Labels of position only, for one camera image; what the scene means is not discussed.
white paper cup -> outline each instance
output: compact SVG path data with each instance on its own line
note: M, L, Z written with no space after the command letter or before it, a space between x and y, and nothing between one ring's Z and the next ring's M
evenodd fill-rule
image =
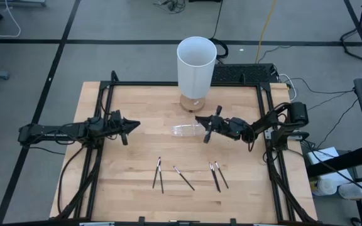
M208 93L216 62L217 49L203 37L190 37L178 45L178 87L190 99L199 99Z

white cable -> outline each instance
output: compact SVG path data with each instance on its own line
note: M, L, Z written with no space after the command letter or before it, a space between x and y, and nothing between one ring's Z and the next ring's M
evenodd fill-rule
M294 84L292 82L292 80L290 79L290 77L286 74L280 74L279 76L286 76L286 78L288 79L288 81L290 82L290 84L292 85L293 91L294 91L294 97L293 99L290 99L290 101L295 100L295 98L297 97L297 91L295 90Z
M9 10L9 6L8 6L8 0L5 0L5 5L6 5L6 10L8 11L9 15L11 15L11 18L13 20L13 22L15 22L16 26L18 27L19 31L17 35L0 35L1 38L17 38L20 33L22 32L22 30L20 29L20 26L18 25L18 23L16 22L16 20L13 18L11 11Z

black keyboard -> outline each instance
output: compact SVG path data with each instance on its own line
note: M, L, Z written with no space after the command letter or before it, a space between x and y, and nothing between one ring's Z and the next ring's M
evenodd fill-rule
M272 63L215 65L212 82L277 82L277 71Z

wooden tabletop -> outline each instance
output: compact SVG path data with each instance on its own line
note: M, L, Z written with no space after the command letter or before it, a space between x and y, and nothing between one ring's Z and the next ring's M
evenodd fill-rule
M288 101L287 86L271 84L275 105ZM93 116L99 82L85 82L75 115L75 122ZM199 220L201 222L276 223L275 205L268 169L262 160L265 151L263 136L255 141L252 152L242 141L212 133L209 144L204 136L172 136L172 126L192 124L194 116L210 116L221 105L222 117L240 117L248 123L260 118L254 87L211 87L204 108L195 114L179 106L180 91L175 86L116 86L111 110L121 110L123 117L141 125L128 136L128 146L121 139L106 140L92 219L101 221L147 222ZM266 95L263 93L265 107ZM290 149L301 152L297 141L289 141ZM68 147L66 161L80 148ZM63 177L63 208L79 187L86 151L68 166ZM152 189L158 157L162 157L164 194L160 179ZM290 190L312 218L314 202L304 160L298 154L284 152ZM220 164L229 189L216 170L221 193L217 192L209 162ZM195 188L192 191L173 169L176 166ZM285 203L280 190L282 203ZM85 215L89 192L84 196ZM57 193L51 216L57 215ZM284 219L288 219L283 205Z

yellow cable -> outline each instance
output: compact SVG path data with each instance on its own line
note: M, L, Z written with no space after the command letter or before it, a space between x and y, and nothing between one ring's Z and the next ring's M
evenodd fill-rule
M273 10L275 9L275 5L276 5L276 0L273 0L273 3L271 4L271 10L269 12L268 18L266 19L266 23L265 23L265 25L264 25L264 27L262 29L261 38L259 39L258 51L256 52L255 63L258 62L259 53L261 52L261 43L262 43L263 35L265 34L266 27L268 26L270 16L272 15Z

